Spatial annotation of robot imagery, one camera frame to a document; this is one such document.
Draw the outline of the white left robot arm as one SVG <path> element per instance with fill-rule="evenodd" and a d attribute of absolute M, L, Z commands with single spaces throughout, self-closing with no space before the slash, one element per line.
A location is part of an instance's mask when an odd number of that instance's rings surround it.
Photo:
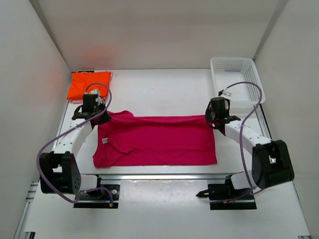
<path fill-rule="evenodd" d="M 42 193 L 80 192 L 81 174 L 76 156 L 94 127 L 112 119 L 107 112 L 108 105 L 98 90 L 83 95 L 83 103 L 74 111 L 69 130 L 60 135 L 49 153 L 42 152 L 37 159 Z"/>

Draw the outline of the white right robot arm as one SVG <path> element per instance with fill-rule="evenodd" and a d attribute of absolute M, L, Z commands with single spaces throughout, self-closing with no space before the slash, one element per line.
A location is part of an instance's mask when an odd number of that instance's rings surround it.
<path fill-rule="evenodd" d="M 240 146 L 244 171 L 229 176 L 235 190 L 261 190 L 293 181 L 295 178 L 288 147 L 282 140 L 259 135 L 237 116 L 230 115 L 230 101 L 210 99 L 205 111 L 208 125 Z"/>

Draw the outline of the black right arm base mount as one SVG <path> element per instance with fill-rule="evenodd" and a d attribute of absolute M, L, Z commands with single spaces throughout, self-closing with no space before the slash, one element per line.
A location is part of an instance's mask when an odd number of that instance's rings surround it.
<path fill-rule="evenodd" d="M 208 184 L 206 190 L 196 194 L 198 198 L 208 198 L 210 210 L 256 210 L 256 202 L 251 189 L 235 189 L 230 175 L 225 177 L 224 183 Z"/>

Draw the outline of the magenta t-shirt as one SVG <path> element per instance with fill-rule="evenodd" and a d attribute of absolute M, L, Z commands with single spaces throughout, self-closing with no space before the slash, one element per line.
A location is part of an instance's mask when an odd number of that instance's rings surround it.
<path fill-rule="evenodd" d="M 213 130 L 203 115 L 137 117 L 111 113 L 98 126 L 96 168 L 217 164 Z"/>

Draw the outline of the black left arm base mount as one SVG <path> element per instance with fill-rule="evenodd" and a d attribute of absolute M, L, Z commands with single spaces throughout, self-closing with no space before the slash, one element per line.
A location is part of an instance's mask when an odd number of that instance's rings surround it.
<path fill-rule="evenodd" d="M 81 194 L 73 204 L 76 209 L 117 209 L 121 183 L 100 175 L 82 174 Z"/>

